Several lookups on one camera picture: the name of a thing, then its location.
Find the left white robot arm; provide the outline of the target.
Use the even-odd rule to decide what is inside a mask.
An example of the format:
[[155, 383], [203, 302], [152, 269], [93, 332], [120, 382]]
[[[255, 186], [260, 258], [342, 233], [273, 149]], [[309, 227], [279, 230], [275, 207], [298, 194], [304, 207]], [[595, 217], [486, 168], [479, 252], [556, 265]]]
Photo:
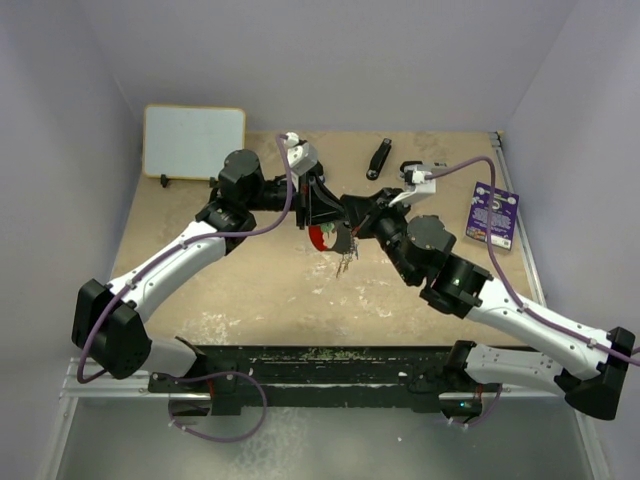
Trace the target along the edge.
[[79, 289], [71, 339], [81, 351], [80, 383], [145, 370], [171, 378], [184, 392], [202, 387], [213, 373], [207, 356], [183, 338], [151, 337], [145, 324], [201, 270], [246, 239], [275, 230], [290, 212], [299, 227], [321, 233], [324, 222], [312, 209], [338, 200], [325, 186], [315, 149], [302, 142], [280, 154], [283, 174], [266, 179], [254, 151], [231, 152], [210, 180], [207, 203], [174, 240], [129, 272], [107, 283], [91, 279]]

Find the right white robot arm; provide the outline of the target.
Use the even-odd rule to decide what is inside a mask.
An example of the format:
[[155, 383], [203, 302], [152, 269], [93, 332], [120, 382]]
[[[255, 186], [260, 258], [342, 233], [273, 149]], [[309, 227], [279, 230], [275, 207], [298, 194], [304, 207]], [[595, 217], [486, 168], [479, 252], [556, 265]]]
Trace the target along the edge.
[[404, 283], [420, 290], [433, 309], [500, 330], [529, 346], [498, 350], [468, 343], [445, 366], [456, 391], [474, 384], [513, 384], [560, 395], [575, 410], [615, 419], [635, 336], [571, 320], [518, 294], [502, 270], [490, 273], [453, 251], [456, 238], [434, 215], [408, 219], [397, 189], [340, 199], [353, 237], [374, 239]]

